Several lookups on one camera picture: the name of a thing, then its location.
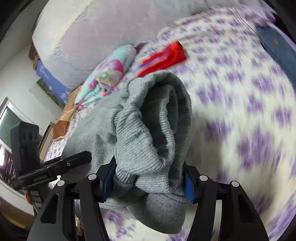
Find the wooden picture frame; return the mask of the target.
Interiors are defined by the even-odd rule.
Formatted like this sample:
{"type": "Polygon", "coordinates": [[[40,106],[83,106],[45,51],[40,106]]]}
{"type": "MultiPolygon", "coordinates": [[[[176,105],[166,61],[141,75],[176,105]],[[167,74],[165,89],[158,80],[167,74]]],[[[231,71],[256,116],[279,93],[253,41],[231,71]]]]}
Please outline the wooden picture frame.
{"type": "Polygon", "coordinates": [[[47,126],[47,129],[39,143],[39,158],[40,162],[43,163],[48,152],[48,149],[53,141],[53,129],[54,123],[50,122],[47,126]]]}

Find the blue patterned cloth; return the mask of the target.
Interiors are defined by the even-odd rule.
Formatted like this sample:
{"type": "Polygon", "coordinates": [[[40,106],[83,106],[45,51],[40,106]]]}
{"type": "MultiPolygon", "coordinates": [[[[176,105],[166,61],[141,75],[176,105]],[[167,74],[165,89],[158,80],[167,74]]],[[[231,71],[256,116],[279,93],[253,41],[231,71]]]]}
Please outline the blue patterned cloth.
{"type": "Polygon", "coordinates": [[[40,77],[37,84],[60,108],[64,108],[71,93],[71,89],[58,81],[43,65],[37,61],[36,74],[40,77]]]}

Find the red striped folded garment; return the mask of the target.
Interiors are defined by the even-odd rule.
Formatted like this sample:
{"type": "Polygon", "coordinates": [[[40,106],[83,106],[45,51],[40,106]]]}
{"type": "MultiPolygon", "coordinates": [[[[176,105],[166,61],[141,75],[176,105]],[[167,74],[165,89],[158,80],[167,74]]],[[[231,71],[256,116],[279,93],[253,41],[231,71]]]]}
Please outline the red striped folded garment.
{"type": "Polygon", "coordinates": [[[144,77],[149,73],[159,70],[165,70],[171,66],[184,62],[187,59],[183,46],[179,41],[167,45],[161,51],[158,51],[144,61],[139,66],[137,77],[144,77]]]}

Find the brown orange pillow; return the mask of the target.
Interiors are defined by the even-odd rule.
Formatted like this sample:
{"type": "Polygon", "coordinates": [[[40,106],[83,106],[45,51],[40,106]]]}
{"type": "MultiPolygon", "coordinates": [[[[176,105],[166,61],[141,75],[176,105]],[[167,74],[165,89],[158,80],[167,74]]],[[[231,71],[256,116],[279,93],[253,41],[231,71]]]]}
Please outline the brown orange pillow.
{"type": "Polygon", "coordinates": [[[70,125],[70,121],[77,109],[75,105],[76,96],[81,89],[81,85],[78,85],[69,95],[68,101],[62,111],[58,122],[53,127],[53,141],[59,141],[65,138],[67,130],[70,125]]]}

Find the window with white frame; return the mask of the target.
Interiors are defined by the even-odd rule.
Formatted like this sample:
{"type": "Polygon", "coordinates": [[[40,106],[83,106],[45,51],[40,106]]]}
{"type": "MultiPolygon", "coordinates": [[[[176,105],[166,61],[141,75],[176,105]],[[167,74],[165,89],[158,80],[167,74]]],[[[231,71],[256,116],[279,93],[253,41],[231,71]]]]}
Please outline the window with white frame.
{"type": "Polygon", "coordinates": [[[12,153],[11,128],[21,121],[35,124],[26,117],[7,97],[1,103],[1,146],[12,153]]]}

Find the purple floral bedspread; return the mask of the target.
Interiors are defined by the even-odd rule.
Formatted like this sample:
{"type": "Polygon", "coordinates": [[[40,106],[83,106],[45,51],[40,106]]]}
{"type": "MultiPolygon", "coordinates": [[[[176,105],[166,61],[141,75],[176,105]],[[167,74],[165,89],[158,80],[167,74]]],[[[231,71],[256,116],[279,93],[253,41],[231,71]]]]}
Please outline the purple floral bedspread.
{"type": "Polygon", "coordinates": [[[295,90],[257,37],[266,16],[245,6],[210,9],[159,31],[122,78],[179,41],[187,60],[170,68],[192,101],[189,164],[215,181],[237,180],[270,240],[282,240],[295,216],[295,90]]]}

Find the grey sweatpants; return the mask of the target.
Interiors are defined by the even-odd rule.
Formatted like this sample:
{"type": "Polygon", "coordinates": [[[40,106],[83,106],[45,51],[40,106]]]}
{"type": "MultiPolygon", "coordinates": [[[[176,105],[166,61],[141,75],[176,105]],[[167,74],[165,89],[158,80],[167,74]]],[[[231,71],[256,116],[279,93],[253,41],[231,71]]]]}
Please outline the grey sweatpants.
{"type": "Polygon", "coordinates": [[[182,169],[191,122],[191,99],[176,75],[159,71],[132,79],[79,122],[62,157],[88,151],[92,160],[62,178],[78,182],[115,159],[114,191],[102,208],[178,233],[186,212],[182,169]]]}

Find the blue denim jeans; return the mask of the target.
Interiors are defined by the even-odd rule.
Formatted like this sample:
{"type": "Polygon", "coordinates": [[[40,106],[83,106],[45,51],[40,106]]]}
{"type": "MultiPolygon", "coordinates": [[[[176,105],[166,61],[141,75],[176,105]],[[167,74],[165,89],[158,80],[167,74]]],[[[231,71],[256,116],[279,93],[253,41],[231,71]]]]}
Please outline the blue denim jeans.
{"type": "Polygon", "coordinates": [[[264,49],[278,63],[295,89],[295,43],[273,25],[256,26],[256,31],[264,49]]]}

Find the floral folded blanket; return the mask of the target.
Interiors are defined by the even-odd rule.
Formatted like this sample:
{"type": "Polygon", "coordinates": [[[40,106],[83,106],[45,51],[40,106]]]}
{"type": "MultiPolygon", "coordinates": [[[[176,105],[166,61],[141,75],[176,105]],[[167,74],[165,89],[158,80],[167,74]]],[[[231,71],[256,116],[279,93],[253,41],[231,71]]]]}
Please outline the floral folded blanket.
{"type": "Polygon", "coordinates": [[[75,105],[80,109],[86,108],[109,95],[124,77],[136,54],[137,50],[132,45],[114,50],[87,77],[76,96],[75,105]]]}

